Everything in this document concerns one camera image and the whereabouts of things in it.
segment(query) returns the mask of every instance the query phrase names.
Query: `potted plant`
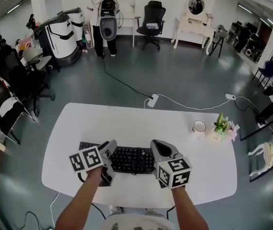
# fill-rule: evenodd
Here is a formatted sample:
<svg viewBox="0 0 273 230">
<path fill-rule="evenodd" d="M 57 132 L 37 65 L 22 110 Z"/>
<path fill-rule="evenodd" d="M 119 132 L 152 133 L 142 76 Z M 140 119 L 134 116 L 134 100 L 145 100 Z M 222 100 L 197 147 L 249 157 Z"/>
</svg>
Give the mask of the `potted plant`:
<svg viewBox="0 0 273 230">
<path fill-rule="evenodd" d="M 228 121 L 228 117 L 224 118 L 223 113 L 221 113 L 208 137 L 211 140 L 219 142 L 225 139 L 234 141 L 238 129 L 238 125 L 235 125 L 232 121 Z"/>
</svg>

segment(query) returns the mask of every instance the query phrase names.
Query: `white table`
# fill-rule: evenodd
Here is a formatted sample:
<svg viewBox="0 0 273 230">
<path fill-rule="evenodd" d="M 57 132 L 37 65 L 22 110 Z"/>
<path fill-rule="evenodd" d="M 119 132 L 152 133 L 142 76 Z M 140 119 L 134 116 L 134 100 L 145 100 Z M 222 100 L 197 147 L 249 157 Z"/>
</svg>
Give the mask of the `white table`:
<svg viewBox="0 0 273 230">
<path fill-rule="evenodd" d="M 209 48 L 211 46 L 211 43 L 213 41 L 213 35 L 214 35 L 214 29 L 211 28 L 209 25 L 204 26 L 202 24 L 198 23 L 189 23 L 187 20 L 186 21 L 181 21 L 178 18 L 176 18 L 175 25 L 174 25 L 174 31 L 173 31 L 173 39 L 171 42 L 173 43 L 176 41 L 174 48 L 177 48 L 178 45 L 178 37 L 180 35 L 180 32 L 193 32 L 196 34 L 202 34 L 204 35 L 204 38 L 202 40 L 202 48 L 204 48 L 205 41 L 207 37 L 210 38 L 208 45 L 206 47 L 206 54 L 209 54 Z"/>
<path fill-rule="evenodd" d="M 103 143 L 115 139 L 119 146 L 149 148 L 153 139 L 167 141 L 190 160 L 193 170 L 186 186 L 194 204 L 233 195 L 237 167 L 232 143 L 212 143 L 190 135 L 195 120 L 207 127 L 218 114 L 148 110 L 89 104 L 67 104 L 50 136 L 42 169 L 45 186 L 75 196 L 82 183 L 74 174 L 68 156 L 80 141 Z M 160 189 L 152 174 L 116 173 L 111 187 L 99 188 L 95 203 L 139 208 L 170 208 L 168 188 Z"/>
</svg>

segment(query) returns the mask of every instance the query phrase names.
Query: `hand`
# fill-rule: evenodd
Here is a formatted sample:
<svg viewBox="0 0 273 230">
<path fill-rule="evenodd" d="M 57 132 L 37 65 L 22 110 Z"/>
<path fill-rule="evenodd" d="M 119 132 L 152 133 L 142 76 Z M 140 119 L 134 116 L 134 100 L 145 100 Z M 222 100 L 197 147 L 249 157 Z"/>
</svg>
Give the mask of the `hand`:
<svg viewBox="0 0 273 230">
<path fill-rule="evenodd" d="M 102 182 L 102 178 L 101 178 L 102 169 L 103 167 L 100 166 L 98 168 L 88 171 L 86 180 L 94 180 L 99 182 L 100 184 L 100 182 Z"/>
</svg>

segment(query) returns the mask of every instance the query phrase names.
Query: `white chair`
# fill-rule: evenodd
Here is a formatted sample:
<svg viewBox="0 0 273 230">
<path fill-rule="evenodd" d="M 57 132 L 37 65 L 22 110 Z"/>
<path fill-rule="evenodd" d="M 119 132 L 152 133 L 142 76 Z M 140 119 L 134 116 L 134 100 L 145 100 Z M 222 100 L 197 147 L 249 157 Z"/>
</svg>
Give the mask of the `white chair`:
<svg viewBox="0 0 273 230">
<path fill-rule="evenodd" d="M 250 173 L 250 176 L 253 176 L 254 174 L 261 174 L 265 171 L 267 171 L 269 168 L 273 167 L 273 143 L 271 142 L 265 142 L 257 146 L 257 148 L 248 153 L 248 156 L 251 156 L 253 154 L 259 155 L 263 153 L 263 157 L 265 160 L 265 166 L 262 169 L 253 171 Z"/>
<path fill-rule="evenodd" d="M 27 61 L 27 64 L 32 66 L 34 70 L 41 70 L 46 65 L 49 70 L 53 69 L 52 65 L 48 62 L 52 59 L 51 56 L 43 56 L 41 48 L 27 48 L 23 52 L 23 57 Z"/>
</svg>

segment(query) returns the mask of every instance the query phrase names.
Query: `black pants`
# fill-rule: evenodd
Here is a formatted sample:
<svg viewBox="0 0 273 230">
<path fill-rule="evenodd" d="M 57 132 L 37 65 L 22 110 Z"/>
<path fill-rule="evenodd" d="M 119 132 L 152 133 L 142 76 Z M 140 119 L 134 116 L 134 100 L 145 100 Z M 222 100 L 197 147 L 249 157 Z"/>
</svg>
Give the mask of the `black pants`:
<svg viewBox="0 0 273 230">
<path fill-rule="evenodd" d="M 95 51 L 98 56 L 102 56 L 102 54 L 103 54 L 103 38 L 100 33 L 100 26 L 93 26 L 93 29 L 94 29 Z M 117 54 L 116 38 L 114 38 L 111 41 L 107 41 L 107 47 L 108 47 L 111 55 Z"/>
<path fill-rule="evenodd" d="M 257 123 L 264 125 L 265 121 L 272 115 L 273 115 L 273 102 L 256 116 L 256 121 Z"/>
<path fill-rule="evenodd" d="M 238 43 L 237 45 L 234 47 L 234 49 L 237 51 L 237 52 L 241 52 L 241 50 L 244 48 L 244 46 L 247 44 L 247 40 L 244 40 L 244 39 L 238 39 Z"/>
</svg>

